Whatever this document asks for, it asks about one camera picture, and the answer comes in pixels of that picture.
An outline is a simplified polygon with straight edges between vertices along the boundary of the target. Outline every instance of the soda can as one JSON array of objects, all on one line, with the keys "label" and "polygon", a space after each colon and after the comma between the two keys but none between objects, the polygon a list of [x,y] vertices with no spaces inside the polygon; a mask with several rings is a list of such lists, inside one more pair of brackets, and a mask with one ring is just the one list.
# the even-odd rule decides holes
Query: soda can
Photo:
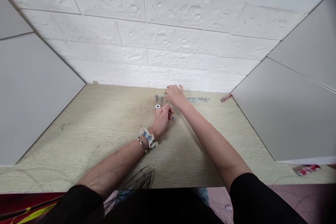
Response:
[{"label": "soda can", "polygon": [[296,170],[295,173],[299,176],[304,176],[304,175],[307,175],[309,173],[313,173],[313,172],[315,172],[319,169],[321,169],[320,166],[318,166],[316,164],[312,164],[312,165],[304,166],[304,167]]}]

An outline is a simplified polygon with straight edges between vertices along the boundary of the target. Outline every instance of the silver chain bracelet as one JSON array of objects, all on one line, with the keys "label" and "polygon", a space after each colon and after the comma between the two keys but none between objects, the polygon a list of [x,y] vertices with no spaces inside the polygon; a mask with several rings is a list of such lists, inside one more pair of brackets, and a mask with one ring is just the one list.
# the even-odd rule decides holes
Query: silver chain bracelet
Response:
[{"label": "silver chain bracelet", "polygon": [[146,154],[148,154],[148,150],[146,150],[146,146],[145,144],[142,142],[141,138],[138,136],[137,140],[139,141],[139,143],[141,144],[141,146],[143,147],[144,151]]}]

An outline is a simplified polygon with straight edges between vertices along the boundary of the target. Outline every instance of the hand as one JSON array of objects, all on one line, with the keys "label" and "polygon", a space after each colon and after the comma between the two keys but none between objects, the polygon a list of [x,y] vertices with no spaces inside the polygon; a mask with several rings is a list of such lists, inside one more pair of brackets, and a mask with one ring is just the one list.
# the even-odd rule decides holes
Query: hand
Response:
[{"label": "hand", "polygon": [[155,111],[153,126],[148,129],[148,132],[154,135],[154,139],[162,135],[174,113],[168,103]]},{"label": "hand", "polygon": [[183,87],[181,84],[179,86],[180,89],[176,85],[170,85],[167,87],[168,90],[165,91],[165,94],[167,94],[166,99],[177,108],[180,108],[184,102],[187,102],[183,94]]}]

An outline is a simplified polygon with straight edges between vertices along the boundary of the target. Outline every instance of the person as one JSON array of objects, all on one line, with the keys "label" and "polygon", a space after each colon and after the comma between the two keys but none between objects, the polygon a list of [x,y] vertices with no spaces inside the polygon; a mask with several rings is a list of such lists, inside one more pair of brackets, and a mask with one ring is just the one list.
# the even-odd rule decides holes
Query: person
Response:
[{"label": "person", "polygon": [[[235,224],[306,223],[252,173],[229,142],[187,101],[182,85],[168,86],[165,94],[182,112],[223,180],[231,196]],[[139,139],[97,164],[40,223],[222,223],[201,197],[193,190],[182,188],[132,190],[125,199],[116,201],[104,217],[103,202],[145,155],[145,150],[156,145],[155,139],[165,131],[174,113],[168,104],[156,110],[153,125],[144,129]],[[141,172],[134,178],[136,187],[148,189],[153,182],[153,172],[150,169]]]}]

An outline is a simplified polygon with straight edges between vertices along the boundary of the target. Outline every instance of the wooden table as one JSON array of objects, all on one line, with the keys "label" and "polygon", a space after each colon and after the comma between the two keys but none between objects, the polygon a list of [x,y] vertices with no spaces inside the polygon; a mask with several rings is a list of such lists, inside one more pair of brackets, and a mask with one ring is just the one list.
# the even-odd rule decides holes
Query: wooden table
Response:
[{"label": "wooden table", "polygon": [[[134,140],[141,127],[152,124],[155,104],[166,103],[155,102],[156,93],[164,90],[87,84],[16,165],[0,167],[0,193],[67,191],[100,160]],[[336,172],[330,167],[300,177],[290,165],[275,162],[234,99],[220,102],[220,93],[185,95],[210,98],[193,105],[265,184],[334,183]],[[174,117],[159,146],[130,175],[150,164],[156,168],[153,188],[223,186],[178,109]]]}]

